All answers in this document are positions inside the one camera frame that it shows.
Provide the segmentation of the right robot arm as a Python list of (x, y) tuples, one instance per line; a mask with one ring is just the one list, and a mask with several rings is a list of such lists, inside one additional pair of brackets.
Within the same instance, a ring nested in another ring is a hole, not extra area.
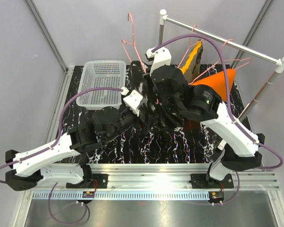
[(199, 187), (220, 186), (232, 171), (258, 168), (264, 135), (249, 131), (229, 111), (221, 96), (209, 85), (190, 86), (180, 69), (163, 65), (150, 71), (150, 97), (155, 104), (158, 126), (175, 131), (185, 120), (197, 121), (218, 134), (222, 141), (218, 157), (210, 164), (206, 176), (197, 180)]

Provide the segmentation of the black white patterned trousers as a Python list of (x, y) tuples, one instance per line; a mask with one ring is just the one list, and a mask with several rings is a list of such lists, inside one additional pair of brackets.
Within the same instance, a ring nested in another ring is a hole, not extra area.
[(137, 90), (146, 99), (142, 106), (141, 119), (149, 125), (167, 131), (179, 131), (184, 124), (184, 119), (171, 106), (164, 106), (163, 102), (154, 91), (154, 85), (149, 76), (144, 77), (143, 66), (140, 61), (132, 61), (129, 68), (130, 88)]

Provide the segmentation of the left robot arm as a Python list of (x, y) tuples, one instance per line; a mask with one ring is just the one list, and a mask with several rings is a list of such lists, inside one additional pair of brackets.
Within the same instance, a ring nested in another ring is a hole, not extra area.
[(70, 129), (55, 141), (27, 152), (9, 150), (6, 161), (13, 161), (5, 173), (6, 184), (15, 191), (33, 189), (45, 183), (64, 183), (67, 188), (94, 185), (91, 167), (81, 162), (75, 167), (53, 166), (71, 156), (80, 156), (103, 148), (131, 127), (139, 127), (139, 110), (113, 107), (95, 111), (92, 120)]

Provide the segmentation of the pink hanger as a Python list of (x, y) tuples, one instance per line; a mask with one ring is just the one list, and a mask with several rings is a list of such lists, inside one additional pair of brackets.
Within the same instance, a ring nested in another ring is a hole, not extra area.
[[(228, 39), (227, 41), (225, 41), (221, 47), (221, 51), (223, 50), (224, 46), (229, 43), (230, 41), (233, 41), (233, 39)], [(239, 61), (239, 62), (243, 62), (246, 61), (244, 64), (237, 66), (235, 68), (235, 70), (242, 68), (246, 65), (248, 65), (251, 62), (251, 58), (243, 58), (243, 59), (239, 59), (239, 58), (235, 58), (235, 59), (226, 59), (224, 61)], [(206, 72), (208, 72), (210, 69), (214, 68), (219, 62), (221, 62), (221, 60), (219, 59), (216, 63), (214, 63), (211, 67), (207, 68), (204, 72), (202, 72), (200, 75), (198, 75), (189, 85), (192, 85), (193, 83), (195, 83), (201, 76), (203, 76)]]
[(124, 51), (125, 51), (125, 53), (126, 53), (126, 56), (127, 56), (128, 60), (129, 60), (130, 62), (132, 62), (132, 59), (131, 59), (131, 57), (130, 57), (130, 55), (129, 55), (127, 49), (126, 49), (126, 45), (130, 45), (130, 46), (132, 46), (132, 47), (134, 48), (135, 53), (136, 53), (136, 55), (137, 55), (137, 57), (138, 57), (138, 60), (139, 60), (139, 62), (140, 62), (140, 64), (141, 64), (142, 70), (143, 70), (144, 73), (146, 73), (145, 65), (144, 65), (144, 63), (143, 63), (143, 61), (142, 61), (142, 59), (141, 59), (141, 56), (140, 56), (140, 54), (139, 54), (139, 51), (138, 51), (138, 48), (137, 48), (137, 45), (136, 45), (135, 31), (134, 31), (134, 20), (133, 20), (132, 14), (131, 14), (130, 12), (128, 12), (128, 14), (127, 14), (127, 21), (128, 21), (128, 22), (131, 22), (131, 26), (132, 26), (132, 42), (130, 43), (130, 42), (127, 42), (126, 40), (122, 39), (122, 40), (121, 40), (121, 42), (122, 42), (122, 47), (123, 47), (123, 49), (124, 49)]
[[(197, 27), (197, 25), (194, 25), (194, 26), (193, 26), (193, 28), (192, 28), (192, 30), (191, 30), (191, 34), (193, 33), (193, 31), (195, 30), (196, 27)], [(177, 65), (177, 68), (178, 68), (178, 69), (180, 68), (180, 66), (181, 66), (183, 60), (185, 59), (185, 57), (186, 57), (188, 51), (190, 50), (190, 48), (191, 48), (191, 47), (194, 47), (194, 45), (196, 45), (198, 42), (199, 42), (199, 41), (197, 41), (195, 44), (191, 44), (191, 37), (189, 38), (189, 43), (188, 43), (187, 50), (186, 50), (186, 52), (184, 53), (184, 55), (183, 55), (183, 57), (182, 57), (180, 63)]]

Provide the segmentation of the camouflage orange trousers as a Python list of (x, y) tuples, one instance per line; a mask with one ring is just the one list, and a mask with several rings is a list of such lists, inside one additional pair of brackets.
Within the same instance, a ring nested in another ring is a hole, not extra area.
[(188, 55), (186, 61), (181, 63), (179, 69), (188, 84), (192, 83), (200, 75), (201, 57), (203, 54), (203, 42), (197, 40), (196, 44)]

